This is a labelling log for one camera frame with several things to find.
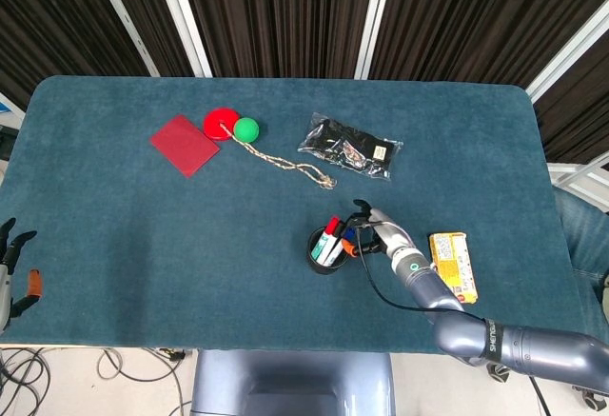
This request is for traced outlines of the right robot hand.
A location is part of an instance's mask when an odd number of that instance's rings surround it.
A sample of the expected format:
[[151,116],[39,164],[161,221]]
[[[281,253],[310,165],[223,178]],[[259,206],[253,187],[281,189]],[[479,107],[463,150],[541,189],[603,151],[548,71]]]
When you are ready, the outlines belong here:
[[382,253],[391,259],[399,249],[415,247],[408,233],[385,213],[363,199],[353,203],[359,210],[346,220],[346,228],[355,232],[352,256]]

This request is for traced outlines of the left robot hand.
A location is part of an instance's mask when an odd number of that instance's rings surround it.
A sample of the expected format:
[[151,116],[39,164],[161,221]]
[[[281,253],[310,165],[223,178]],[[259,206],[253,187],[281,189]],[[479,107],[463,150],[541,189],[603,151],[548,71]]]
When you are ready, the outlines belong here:
[[16,224],[14,217],[1,225],[1,334],[9,328],[12,319],[19,318],[26,310],[39,302],[43,296],[41,272],[33,268],[28,274],[26,294],[14,301],[12,296],[12,277],[24,244],[34,238],[36,230],[17,235],[10,243],[10,232]]

